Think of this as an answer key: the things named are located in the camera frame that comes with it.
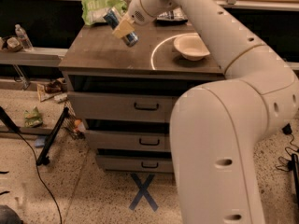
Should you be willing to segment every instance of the blue tape cross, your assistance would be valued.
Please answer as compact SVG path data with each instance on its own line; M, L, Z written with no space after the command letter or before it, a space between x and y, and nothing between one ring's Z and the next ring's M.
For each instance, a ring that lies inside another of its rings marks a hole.
M139 204L142 196L144 196L146 198L146 200L148 201L148 203L149 203L150 207L152 208L152 210L154 212L157 211L158 205L152 199L152 197L150 196L150 193L148 192L148 187L149 187L154 175L149 175L147 180L144 182L144 184L141 183L141 180L139 179L137 174L131 174L131 177L135 181L135 183L138 185L139 192L136 194L136 196L133 199L133 201L132 201L131 205L129 206L129 208L131 210L134 210L136 208L136 206Z

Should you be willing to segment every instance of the white bowl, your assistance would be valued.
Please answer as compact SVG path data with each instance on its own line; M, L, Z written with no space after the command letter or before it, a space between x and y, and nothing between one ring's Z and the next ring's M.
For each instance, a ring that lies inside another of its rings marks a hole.
M210 54L198 34L180 35L175 39L174 46L184 58L190 61L199 61Z

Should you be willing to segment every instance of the can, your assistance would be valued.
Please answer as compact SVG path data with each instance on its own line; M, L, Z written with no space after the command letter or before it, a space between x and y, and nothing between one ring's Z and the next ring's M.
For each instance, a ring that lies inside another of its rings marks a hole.
M121 15L118 10L114 7L110 8L107 13L103 16L104 20L108 23L108 25L114 30L120 23ZM130 34L121 38L125 45L128 47L132 47L138 41L138 36L135 32L131 32Z

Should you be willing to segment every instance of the clear water bottle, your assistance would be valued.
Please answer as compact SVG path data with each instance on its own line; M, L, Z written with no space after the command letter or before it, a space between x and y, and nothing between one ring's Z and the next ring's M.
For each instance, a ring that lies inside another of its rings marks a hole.
M19 24L15 25L16 29L16 35L19 38L19 40L21 41L21 45L23 46L25 51L33 51L34 47L31 44L31 41L25 31L25 29L23 29Z

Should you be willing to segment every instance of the speckled floor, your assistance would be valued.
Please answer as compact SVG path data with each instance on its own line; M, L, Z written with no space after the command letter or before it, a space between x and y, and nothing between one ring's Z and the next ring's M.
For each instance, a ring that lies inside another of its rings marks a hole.
M52 128L63 111L64 104L53 100L39 103L36 91L0 89L0 106L20 126L23 111L37 106L43 116L44 128ZM293 143L299 145L299 120L292 122ZM27 140L33 147L35 136ZM292 201L291 173L276 169L278 157L289 158L284 148L290 136L275 133L255 146L258 182L268 224L299 223L297 205ZM41 149L35 148L36 155ZM65 224L114 223L182 223L175 179L171 174L155 174L148 192L158 205L142 197L134 210L130 204L139 191L130 172L104 172L95 163L94 153L84 140L73 140L61 129L49 153L50 164L40 166L44 182L55 196ZM24 223L59 223L53 199L38 179L32 150L18 138L0 134L0 204L16 211ZM147 173L138 173L144 183Z

